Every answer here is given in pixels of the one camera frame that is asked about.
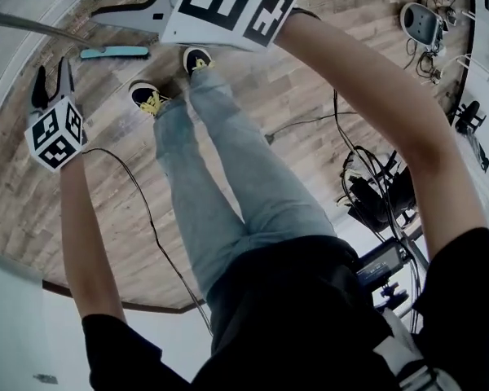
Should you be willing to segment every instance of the black t-shirt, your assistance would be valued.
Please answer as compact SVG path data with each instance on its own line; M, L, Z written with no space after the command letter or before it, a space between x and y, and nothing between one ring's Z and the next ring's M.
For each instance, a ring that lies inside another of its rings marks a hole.
M391 335L339 239L309 236L243 254L209 293L213 355L192 383L118 319L83 319L90 383L103 389L326 387L399 389L372 349ZM415 304L416 344L462 389L489 389L489 230L453 240L431 262Z

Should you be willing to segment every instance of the shoe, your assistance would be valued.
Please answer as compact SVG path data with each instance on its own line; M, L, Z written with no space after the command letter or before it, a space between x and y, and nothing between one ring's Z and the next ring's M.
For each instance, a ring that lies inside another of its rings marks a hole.
M164 102L170 97L163 95L155 86L147 82L135 82L129 88L130 97L142 112L156 117Z
M210 54L201 48L190 47L187 48L183 54L183 66L191 77L194 71L198 71L203 68L212 68L214 62L210 58Z

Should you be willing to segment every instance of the strap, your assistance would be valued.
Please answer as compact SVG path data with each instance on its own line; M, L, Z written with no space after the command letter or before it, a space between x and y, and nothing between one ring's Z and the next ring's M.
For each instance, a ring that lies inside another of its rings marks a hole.
M293 15L296 15L297 13L303 13L305 15L308 15L308 16L311 16L311 17L315 17L316 19L319 19L320 20L320 17L318 17L313 11L302 9L300 7L294 7L292 9L292 11L290 11L289 17L290 16L293 16Z

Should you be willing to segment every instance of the jeans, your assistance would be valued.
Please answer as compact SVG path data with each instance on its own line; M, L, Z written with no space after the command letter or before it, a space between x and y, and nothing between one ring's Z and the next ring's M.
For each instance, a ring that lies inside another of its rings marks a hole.
M183 97L154 121L156 158L165 171L179 232L201 293L241 253L308 235L336 236L325 211L270 149L210 68L192 74L190 100L205 123L240 206L239 217L200 156Z

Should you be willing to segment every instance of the sleeve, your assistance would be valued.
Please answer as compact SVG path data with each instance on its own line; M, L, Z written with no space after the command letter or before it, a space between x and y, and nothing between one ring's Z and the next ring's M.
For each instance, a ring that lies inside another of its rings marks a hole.
M431 262L414 308L424 319L416 344L462 389L489 389L489 230L453 240Z
M82 321L90 386L112 389L190 389L161 362L161 349L115 317L92 314Z

